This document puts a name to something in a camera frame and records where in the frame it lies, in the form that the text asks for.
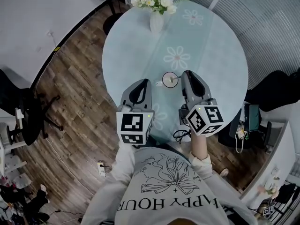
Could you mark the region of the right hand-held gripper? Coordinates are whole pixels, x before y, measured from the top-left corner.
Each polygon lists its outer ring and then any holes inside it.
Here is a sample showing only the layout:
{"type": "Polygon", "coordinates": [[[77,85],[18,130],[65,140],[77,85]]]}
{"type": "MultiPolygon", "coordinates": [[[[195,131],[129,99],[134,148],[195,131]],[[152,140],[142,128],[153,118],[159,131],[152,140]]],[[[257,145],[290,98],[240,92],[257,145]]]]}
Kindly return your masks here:
{"type": "Polygon", "coordinates": [[[179,109],[181,125],[188,125],[196,135],[211,135],[224,123],[217,101],[210,98],[207,83],[195,72],[186,70],[181,75],[181,90],[186,104],[179,109]],[[195,103],[195,96],[200,103],[188,108],[187,104],[195,103]]]}

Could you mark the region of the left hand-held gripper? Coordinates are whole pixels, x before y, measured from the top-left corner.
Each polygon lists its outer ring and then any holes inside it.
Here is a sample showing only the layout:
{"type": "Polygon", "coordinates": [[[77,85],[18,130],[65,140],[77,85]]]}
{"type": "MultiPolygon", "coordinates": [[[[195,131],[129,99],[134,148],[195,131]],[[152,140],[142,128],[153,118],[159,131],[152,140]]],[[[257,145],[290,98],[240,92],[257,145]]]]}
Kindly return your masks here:
{"type": "Polygon", "coordinates": [[[130,85],[122,94],[121,106],[116,112],[117,134],[120,141],[129,145],[145,145],[154,123],[152,85],[141,79],[130,85]],[[131,106],[143,106],[143,109],[131,106]]]}

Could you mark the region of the white mug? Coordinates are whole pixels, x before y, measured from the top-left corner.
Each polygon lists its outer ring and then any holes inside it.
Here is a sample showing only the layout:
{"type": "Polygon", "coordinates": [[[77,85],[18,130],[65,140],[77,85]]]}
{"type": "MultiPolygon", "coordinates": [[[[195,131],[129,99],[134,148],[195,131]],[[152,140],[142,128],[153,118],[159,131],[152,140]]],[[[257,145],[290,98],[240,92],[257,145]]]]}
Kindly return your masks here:
{"type": "Polygon", "coordinates": [[[160,81],[156,82],[156,86],[165,86],[167,88],[174,88],[178,85],[179,81],[175,81],[175,83],[172,83],[170,81],[170,76],[177,76],[174,72],[166,72],[162,76],[162,79],[160,81]]]}

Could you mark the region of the person's left forearm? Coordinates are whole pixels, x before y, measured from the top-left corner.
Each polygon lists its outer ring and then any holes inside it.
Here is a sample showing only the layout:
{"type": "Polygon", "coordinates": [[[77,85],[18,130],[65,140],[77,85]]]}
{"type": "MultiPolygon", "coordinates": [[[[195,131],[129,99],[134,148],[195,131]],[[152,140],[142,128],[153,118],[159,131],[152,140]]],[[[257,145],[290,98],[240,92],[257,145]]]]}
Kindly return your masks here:
{"type": "Polygon", "coordinates": [[[115,161],[105,181],[109,183],[120,182],[127,186],[134,173],[135,151],[136,149],[132,145],[119,142],[115,161]]]}

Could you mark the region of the person's right forearm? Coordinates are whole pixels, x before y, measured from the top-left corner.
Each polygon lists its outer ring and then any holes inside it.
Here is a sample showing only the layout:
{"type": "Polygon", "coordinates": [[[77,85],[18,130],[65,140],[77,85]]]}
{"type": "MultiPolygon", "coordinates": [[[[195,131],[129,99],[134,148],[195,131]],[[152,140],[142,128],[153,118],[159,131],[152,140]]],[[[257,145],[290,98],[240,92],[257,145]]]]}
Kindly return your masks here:
{"type": "Polygon", "coordinates": [[[205,135],[196,135],[191,131],[191,148],[191,164],[195,165],[203,177],[210,176],[213,170],[205,135]]]}

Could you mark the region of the light blue flowered tablecloth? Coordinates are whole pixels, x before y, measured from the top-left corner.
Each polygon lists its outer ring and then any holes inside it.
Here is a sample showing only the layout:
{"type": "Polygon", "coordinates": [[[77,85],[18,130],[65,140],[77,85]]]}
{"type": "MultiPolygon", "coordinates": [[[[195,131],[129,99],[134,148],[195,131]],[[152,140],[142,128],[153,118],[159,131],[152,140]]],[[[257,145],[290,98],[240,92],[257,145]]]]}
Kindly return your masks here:
{"type": "Polygon", "coordinates": [[[215,13],[188,1],[177,11],[164,14],[158,33],[150,30],[151,11],[133,7],[111,28],[103,48],[102,69],[106,89],[119,105],[122,93],[134,82],[147,78],[152,84],[155,119],[151,135],[159,142],[173,140],[184,104],[181,86],[157,86],[167,72],[198,74],[208,85],[224,123],[240,110],[248,87],[248,66],[233,30],[215,13]]]}

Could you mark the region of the dark green box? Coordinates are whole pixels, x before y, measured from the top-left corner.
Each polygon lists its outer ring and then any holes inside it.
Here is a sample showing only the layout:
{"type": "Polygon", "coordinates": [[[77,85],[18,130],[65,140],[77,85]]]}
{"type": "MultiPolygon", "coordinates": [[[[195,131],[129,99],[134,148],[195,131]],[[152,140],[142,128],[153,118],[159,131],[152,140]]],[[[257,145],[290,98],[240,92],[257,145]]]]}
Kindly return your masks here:
{"type": "Polygon", "coordinates": [[[248,131],[254,132],[259,128],[259,118],[260,118],[260,109],[259,105],[250,105],[249,106],[249,116],[248,116],[248,131]]]}

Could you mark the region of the white vase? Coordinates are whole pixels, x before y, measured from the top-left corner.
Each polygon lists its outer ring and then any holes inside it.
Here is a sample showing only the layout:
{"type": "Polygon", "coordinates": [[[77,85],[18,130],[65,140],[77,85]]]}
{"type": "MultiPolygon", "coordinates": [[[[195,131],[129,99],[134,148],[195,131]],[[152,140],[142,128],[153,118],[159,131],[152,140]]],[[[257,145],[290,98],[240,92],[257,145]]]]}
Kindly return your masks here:
{"type": "Polygon", "coordinates": [[[150,14],[150,30],[154,34],[158,34],[164,25],[164,17],[158,11],[152,11],[150,14]]]}

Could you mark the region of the white power strip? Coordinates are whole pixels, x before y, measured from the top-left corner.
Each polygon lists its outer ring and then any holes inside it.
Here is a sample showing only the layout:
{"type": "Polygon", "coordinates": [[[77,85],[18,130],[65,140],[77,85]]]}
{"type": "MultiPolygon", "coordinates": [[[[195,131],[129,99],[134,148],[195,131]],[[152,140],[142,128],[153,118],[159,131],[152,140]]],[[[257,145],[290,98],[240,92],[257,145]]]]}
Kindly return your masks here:
{"type": "Polygon", "coordinates": [[[106,172],[105,172],[105,166],[102,162],[97,162],[97,168],[98,168],[98,173],[100,177],[105,177],[106,172]]]}

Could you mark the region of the black office chair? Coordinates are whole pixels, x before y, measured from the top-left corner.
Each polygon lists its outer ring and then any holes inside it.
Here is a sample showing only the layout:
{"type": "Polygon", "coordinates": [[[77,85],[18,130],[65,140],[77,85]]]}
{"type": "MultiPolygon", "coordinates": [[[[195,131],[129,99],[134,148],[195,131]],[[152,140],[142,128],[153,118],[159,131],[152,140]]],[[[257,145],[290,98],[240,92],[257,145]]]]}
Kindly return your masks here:
{"type": "Polygon", "coordinates": [[[262,126],[261,112],[270,112],[282,106],[296,103],[299,100],[300,68],[291,75],[279,70],[270,73],[257,86],[246,92],[243,105],[234,119],[218,132],[218,142],[235,149],[235,134],[238,125],[244,124],[245,130],[248,131],[249,106],[259,105],[259,128],[257,131],[249,132],[248,139],[244,141],[243,150],[254,146],[266,149],[270,140],[272,123],[268,121],[267,126],[262,126]]]}
{"type": "Polygon", "coordinates": [[[48,134],[45,132],[45,122],[60,131],[64,130],[63,126],[56,124],[46,116],[53,102],[60,100],[60,96],[53,97],[47,104],[42,100],[44,97],[45,94],[43,93],[34,95],[33,90],[30,88],[18,88],[0,69],[0,109],[15,116],[15,108],[19,108],[24,115],[22,119],[23,129],[19,129],[16,125],[14,130],[10,130],[7,126],[10,144],[15,142],[18,134],[22,134],[28,146],[36,141],[40,133],[42,133],[44,139],[48,138],[48,134]]]}

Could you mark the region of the person's white printed shirt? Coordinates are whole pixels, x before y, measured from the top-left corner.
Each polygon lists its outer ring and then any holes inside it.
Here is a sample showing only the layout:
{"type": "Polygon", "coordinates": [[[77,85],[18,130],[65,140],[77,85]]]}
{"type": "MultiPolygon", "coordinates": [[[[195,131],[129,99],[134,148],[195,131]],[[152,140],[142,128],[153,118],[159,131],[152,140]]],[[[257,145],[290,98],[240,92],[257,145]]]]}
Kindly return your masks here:
{"type": "Polygon", "coordinates": [[[253,213],[218,177],[203,177],[168,150],[136,149],[130,183],[104,181],[82,225],[167,225],[182,218],[195,225],[258,225],[253,213]]]}

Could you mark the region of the white desk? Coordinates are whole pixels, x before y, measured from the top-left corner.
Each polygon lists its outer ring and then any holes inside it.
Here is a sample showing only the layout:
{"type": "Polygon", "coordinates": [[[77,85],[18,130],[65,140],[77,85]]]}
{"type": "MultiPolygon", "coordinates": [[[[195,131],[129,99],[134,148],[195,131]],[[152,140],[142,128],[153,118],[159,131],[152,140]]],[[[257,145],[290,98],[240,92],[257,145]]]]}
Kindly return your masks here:
{"type": "Polygon", "coordinates": [[[270,152],[267,161],[262,165],[257,175],[242,192],[240,199],[250,209],[257,209],[261,202],[267,198],[268,195],[258,193],[258,186],[265,183],[267,176],[276,167],[280,170],[278,187],[284,185],[286,178],[296,160],[295,146],[293,142],[292,131],[290,123],[274,123],[275,128],[279,129],[279,135],[270,152]]]}

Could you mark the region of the white box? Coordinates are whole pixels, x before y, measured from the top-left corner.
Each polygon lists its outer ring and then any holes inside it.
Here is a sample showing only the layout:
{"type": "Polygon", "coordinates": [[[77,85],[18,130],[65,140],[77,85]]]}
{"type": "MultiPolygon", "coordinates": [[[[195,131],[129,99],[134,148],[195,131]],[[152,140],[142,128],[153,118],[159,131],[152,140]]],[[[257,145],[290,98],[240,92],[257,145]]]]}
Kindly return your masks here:
{"type": "Polygon", "coordinates": [[[19,108],[15,108],[15,120],[16,120],[16,125],[19,129],[23,129],[23,122],[22,119],[24,118],[24,115],[19,108]]]}

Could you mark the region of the pink vase with flowers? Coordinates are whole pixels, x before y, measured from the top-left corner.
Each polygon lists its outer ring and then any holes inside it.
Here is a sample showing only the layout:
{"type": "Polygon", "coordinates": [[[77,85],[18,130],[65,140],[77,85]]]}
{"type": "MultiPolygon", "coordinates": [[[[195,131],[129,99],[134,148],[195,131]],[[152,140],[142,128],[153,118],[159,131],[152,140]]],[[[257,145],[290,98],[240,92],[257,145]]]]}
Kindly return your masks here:
{"type": "Polygon", "coordinates": [[[268,195],[271,199],[277,198],[277,196],[279,195],[279,173],[280,170],[275,167],[272,170],[272,172],[267,176],[265,183],[258,186],[258,193],[268,195]]]}

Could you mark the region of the black metal rack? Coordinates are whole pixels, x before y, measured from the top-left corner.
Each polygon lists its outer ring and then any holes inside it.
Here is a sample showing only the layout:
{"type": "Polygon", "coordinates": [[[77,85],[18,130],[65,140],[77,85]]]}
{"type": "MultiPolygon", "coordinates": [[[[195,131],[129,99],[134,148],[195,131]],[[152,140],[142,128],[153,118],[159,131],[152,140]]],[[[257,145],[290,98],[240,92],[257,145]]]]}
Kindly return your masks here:
{"type": "Polygon", "coordinates": [[[297,205],[300,204],[300,187],[295,183],[284,184],[280,190],[277,198],[268,199],[262,202],[262,210],[259,212],[260,218],[268,220],[271,225],[283,225],[285,221],[295,211],[297,205]],[[263,208],[274,205],[274,212],[264,217],[262,214],[263,208]]]}

